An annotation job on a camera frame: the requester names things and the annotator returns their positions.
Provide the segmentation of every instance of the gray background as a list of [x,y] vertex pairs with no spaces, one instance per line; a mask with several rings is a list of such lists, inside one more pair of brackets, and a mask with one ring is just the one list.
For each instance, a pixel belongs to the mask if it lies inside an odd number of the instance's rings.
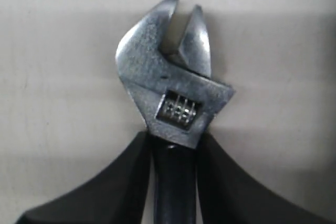
[[[144,128],[114,52],[159,1],[0,0],[1,223],[85,182]],[[336,220],[336,0],[182,0],[181,10],[195,3],[214,76],[237,90],[213,134],[258,181]]]

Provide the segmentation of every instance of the fixed jaw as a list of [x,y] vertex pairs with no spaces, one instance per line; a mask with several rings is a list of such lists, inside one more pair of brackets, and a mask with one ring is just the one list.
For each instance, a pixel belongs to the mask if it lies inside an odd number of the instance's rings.
[[159,52],[178,0],[163,0],[121,39],[118,73],[151,134],[190,148],[234,90],[210,79],[208,34],[202,9],[196,6],[178,48],[181,68]]

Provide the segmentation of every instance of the white wall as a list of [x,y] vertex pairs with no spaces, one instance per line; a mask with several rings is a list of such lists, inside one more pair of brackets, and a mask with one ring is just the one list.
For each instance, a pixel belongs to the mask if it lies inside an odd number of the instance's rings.
[[[159,1],[0,0],[1,223],[94,176],[144,127],[114,52]],[[181,1],[194,3],[214,76],[237,90],[213,134],[260,182],[336,220],[336,0]]]

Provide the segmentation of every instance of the wrench head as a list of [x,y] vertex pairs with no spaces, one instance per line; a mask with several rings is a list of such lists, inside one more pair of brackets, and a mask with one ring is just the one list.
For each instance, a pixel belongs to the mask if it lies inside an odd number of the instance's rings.
[[152,135],[196,148],[202,133],[235,91],[210,79],[210,48],[200,6],[190,17],[178,52],[168,62],[158,48],[179,0],[163,0],[121,39],[116,53],[120,80]]

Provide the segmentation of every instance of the black rubber grip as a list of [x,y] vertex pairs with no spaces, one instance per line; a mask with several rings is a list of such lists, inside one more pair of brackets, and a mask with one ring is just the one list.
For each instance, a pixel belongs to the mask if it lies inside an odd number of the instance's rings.
[[195,150],[153,137],[154,224],[196,223]]

